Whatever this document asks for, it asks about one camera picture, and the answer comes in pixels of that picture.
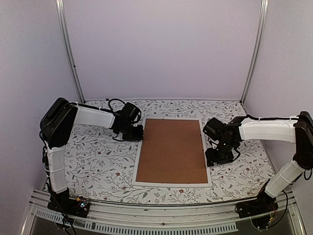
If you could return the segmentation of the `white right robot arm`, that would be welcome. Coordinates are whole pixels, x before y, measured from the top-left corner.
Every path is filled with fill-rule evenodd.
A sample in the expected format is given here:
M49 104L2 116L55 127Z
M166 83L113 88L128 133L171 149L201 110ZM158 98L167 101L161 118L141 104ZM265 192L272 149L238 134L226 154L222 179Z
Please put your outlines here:
M205 152L207 165L227 164L235 161L233 151L241 142L260 140L268 153L276 153L285 164L276 160L281 168L271 177L253 202L256 213L264 213L272 205L272 199L294 184L305 171L313 168L313 119L302 111L291 117L237 116L229 123L211 118L203 128L216 147Z

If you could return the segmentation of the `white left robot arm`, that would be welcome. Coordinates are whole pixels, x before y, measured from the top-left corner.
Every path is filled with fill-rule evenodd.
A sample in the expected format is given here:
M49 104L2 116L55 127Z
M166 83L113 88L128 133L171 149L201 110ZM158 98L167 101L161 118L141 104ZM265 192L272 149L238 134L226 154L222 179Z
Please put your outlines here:
M40 122L40 138L44 142L44 164L52 191L57 195L53 203L61 212L69 212L73 203L64 194L68 187L65 179L65 149L75 125L98 126L122 135L123 141L143 140L143 126L139 124L141 110L132 103L124 103L121 110L103 109L63 97L49 108Z

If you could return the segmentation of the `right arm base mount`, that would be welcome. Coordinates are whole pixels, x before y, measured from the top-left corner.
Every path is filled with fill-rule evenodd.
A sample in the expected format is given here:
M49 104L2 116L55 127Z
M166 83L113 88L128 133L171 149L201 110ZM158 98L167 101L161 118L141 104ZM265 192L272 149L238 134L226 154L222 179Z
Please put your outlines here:
M240 218L255 216L270 211L276 211L278 204L276 198L268 196L265 192L261 192L257 195L256 199L237 203L235 206L235 212Z

